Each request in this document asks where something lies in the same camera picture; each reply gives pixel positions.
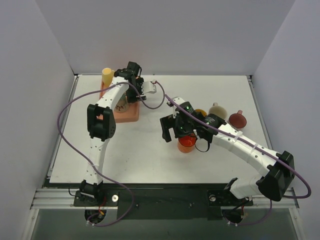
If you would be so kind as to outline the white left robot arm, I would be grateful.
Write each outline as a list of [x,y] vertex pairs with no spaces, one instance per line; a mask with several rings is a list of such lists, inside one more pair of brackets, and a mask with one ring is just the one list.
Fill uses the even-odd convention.
[[92,206],[103,200],[101,186],[105,152],[110,139],[116,132],[114,111],[117,103],[124,97],[129,104],[140,101],[144,79],[140,77],[142,68],[130,61],[126,68],[118,69],[113,74],[111,89],[106,90],[96,104],[87,107],[87,130],[90,136],[89,160],[84,180],[80,184],[80,193]]

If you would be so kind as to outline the cream seahorse mug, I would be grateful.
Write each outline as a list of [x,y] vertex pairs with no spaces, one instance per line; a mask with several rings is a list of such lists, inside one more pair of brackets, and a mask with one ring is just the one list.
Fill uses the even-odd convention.
[[212,107],[208,110],[208,116],[219,122],[225,122],[228,113],[225,108],[214,102]]

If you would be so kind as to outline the orange black-handled mug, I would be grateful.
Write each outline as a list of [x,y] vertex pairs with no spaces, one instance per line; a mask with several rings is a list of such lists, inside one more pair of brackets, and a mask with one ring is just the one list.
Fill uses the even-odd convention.
[[196,136],[194,134],[178,138],[177,147],[182,153],[190,153],[195,149]]

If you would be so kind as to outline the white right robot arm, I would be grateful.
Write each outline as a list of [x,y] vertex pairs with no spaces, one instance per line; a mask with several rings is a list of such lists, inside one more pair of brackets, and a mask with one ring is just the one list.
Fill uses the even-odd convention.
[[212,113],[207,116],[197,113],[188,101],[180,97],[168,101],[167,105],[173,113],[160,119],[162,138],[167,143],[172,140],[172,129],[175,138],[192,137],[220,146],[257,171],[256,176],[248,179],[235,177],[227,184],[223,192],[226,203],[234,205],[240,199],[255,195],[279,202],[285,196],[295,177],[292,172],[294,158],[289,152],[278,153],[257,144],[223,118]]

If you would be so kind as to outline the pink ghost pumpkin mug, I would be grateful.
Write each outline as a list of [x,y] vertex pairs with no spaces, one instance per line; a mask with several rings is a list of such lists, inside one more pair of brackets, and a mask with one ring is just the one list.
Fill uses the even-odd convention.
[[247,125],[247,119],[242,110],[238,110],[229,116],[228,123],[236,129],[242,129]]

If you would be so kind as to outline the cream coral-pattern mug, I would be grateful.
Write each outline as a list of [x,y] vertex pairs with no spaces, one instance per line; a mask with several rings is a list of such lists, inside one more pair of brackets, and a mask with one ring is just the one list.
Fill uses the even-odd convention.
[[124,113],[129,109],[129,107],[130,105],[128,103],[127,96],[124,93],[117,102],[114,111],[116,113]]

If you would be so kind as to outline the blue mug orange interior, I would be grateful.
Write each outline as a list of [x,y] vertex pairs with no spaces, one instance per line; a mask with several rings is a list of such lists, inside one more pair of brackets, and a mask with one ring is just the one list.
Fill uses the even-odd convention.
[[203,109],[195,109],[195,112],[198,114],[198,115],[201,115],[203,118],[205,118],[208,114],[206,111],[204,111]]

